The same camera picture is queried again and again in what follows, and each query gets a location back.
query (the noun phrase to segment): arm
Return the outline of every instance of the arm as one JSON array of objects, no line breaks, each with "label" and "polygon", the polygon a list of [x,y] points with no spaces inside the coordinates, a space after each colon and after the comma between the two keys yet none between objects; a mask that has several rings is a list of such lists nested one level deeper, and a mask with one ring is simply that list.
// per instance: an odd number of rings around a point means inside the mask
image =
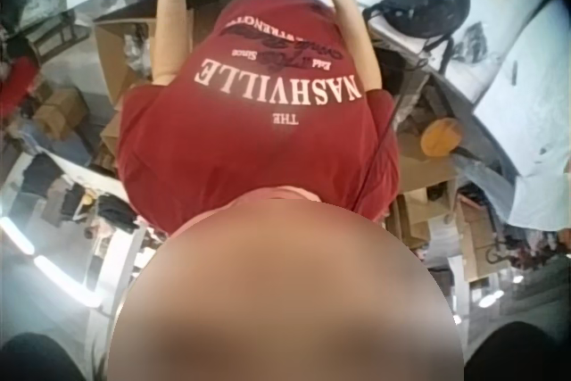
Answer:
[{"label": "arm", "polygon": [[365,91],[381,89],[383,79],[356,0],[333,0],[337,23]]},{"label": "arm", "polygon": [[159,0],[153,58],[153,83],[167,86],[188,56],[186,0]]}]

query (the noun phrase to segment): brown box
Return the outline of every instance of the brown box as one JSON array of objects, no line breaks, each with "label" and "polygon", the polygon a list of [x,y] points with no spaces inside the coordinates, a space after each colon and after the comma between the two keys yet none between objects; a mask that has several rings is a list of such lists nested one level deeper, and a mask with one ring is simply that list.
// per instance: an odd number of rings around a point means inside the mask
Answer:
[{"label": "brown box", "polygon": [[[457,172],[451,158],[427,157],[422,153],[419,137],[411,134],[400,134],[398,141],[400,193],[404,196],[410,227],[414,229],[417,224],[452,213],[456,203]],[[443,196],[435,201],[428,200],[426,189],[444,182]]]},{"label": "brown box", "polygon": [[466,222],[466,219],[473,219],[475,213],[467,209],[468,217],[463,209],[465,204],[458,204],[456,210],[456,223],[460,233],[460,250],[462,251],[462,259],[464,262],[464,276],[468,282],[473,282],[494,274],[501,269],[509,267],[509,262],[491,264],[486,259],[488,251],[496,253],[493,243],[493,234],[489,217],[487,219],[490,227],[489,230],[482,227],[486,219],[477,219],[472,222]]},{"label": "brown box", "polygon": [[101,167],[102,169],[115,172],[115,157],[109,151],[107,146],[103,144],[99,146],[99,149],[95,154],[93,164]]},{"label": "brown box", "polygon": [[[147,26],[151,44],[151,64],[154,56],[154,32],[156,29],[156,6],[142,2],[123,10],[113,12],[95,21],[95,42],[99,60],[107,84],[109,99],[113,106],[120,106],[120,98],[131,86],[143,77],[127,65],[125,57],[125,35],[133,24]],[[193,11],[188,12],[190,35],[194,23]],[[192,37],[189,52],[192,51]]]},{"label": "brown box", "polygon": [[103,129],[101,132],[101,140],[103,144],[109,149],[109,152],[112,153],[113,156],[117,156],[117,144],[119,142],[119,133],[120,133],[120,121],[121,121],[121,113],[115,113],[113,119],[107,127]]},{"label": "brown box", "polygon": [[401,194],[438,185],[458,176],[450,156],[430,158],[424,155],[419,137],[400,134],[398,142]]},{"label": "brown box", "polygon": [[390,215],[385,222],[387,231],[396,236],[411,250],[430,243],[431,236],[428,222],[410,224],[407,204],[402,195],[397,196],[390,209]]},{"label": "brown box", "polygon": [[55,140],[65,140],[87,115],[87,107],[78,90],[57,89],[34,115],[34,121]]}]

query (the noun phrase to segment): red object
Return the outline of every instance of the red object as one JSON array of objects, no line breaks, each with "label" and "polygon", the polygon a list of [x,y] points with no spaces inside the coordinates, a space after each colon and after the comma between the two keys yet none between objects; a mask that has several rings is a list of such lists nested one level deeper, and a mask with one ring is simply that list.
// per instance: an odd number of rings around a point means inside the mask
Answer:
[{"label": "red object", "polygon": [[[318,0],[235,0],[170,86],[128,94],[119,174],[134,208],[170,234],[265,187],[351,210],[392,110],[387,92],[364,95]],[[379,219],[398,184],[391,131],[356,212]]]},{"label": "red object", "polygon": [[8,79],[0,83],[0,118],[7,118],[18,107],[28,94],[37,72],[36,64],[28,57],[16,59]]}]

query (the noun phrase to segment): fluorescent light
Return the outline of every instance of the fluorescent light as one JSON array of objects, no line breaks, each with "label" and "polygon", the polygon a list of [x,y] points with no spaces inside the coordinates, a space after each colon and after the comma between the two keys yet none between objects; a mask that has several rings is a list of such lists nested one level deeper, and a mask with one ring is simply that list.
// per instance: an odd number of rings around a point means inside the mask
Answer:
[{"label": "fluorescent light", "polygon": [[0,219],[0,227],[4,230],[12,242],[16,244],[24,254],[33,255],[36,252],[34,245],[24,236],[9,218]]},{"label": "fluorescent light", "polygon": [[61,269],[56,267],[45,256],[38,256],[34,259],[36,266],[58,285],[66,294],[76,301],[83,303],[86,307],[97,308],[101,305],[101,297],[86,289],[83,285],[68,276]]},{"label": "fluorescent light", "polygon": [[480,300],[480,303],[478,305],[480,306],[480,308],[488,308],[494,305],[497,300],[498,299],[493,294],[488,294],[487,296],[485,296]]}]

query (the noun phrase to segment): white paper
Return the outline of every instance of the white paper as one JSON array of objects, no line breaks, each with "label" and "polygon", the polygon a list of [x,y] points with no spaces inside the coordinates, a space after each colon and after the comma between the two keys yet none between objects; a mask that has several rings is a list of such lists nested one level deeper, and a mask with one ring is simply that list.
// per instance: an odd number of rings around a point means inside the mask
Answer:
[{"label": "white paper", "polygon": [[569,35],[567,8],[553,0],[517,40],[475,110],[524,177],[562,173],[569,160]]},{"label": "white paper", "polygon": [[517,178],[509,224],[540,231],[571,228],[569,180],[568,173]]}]

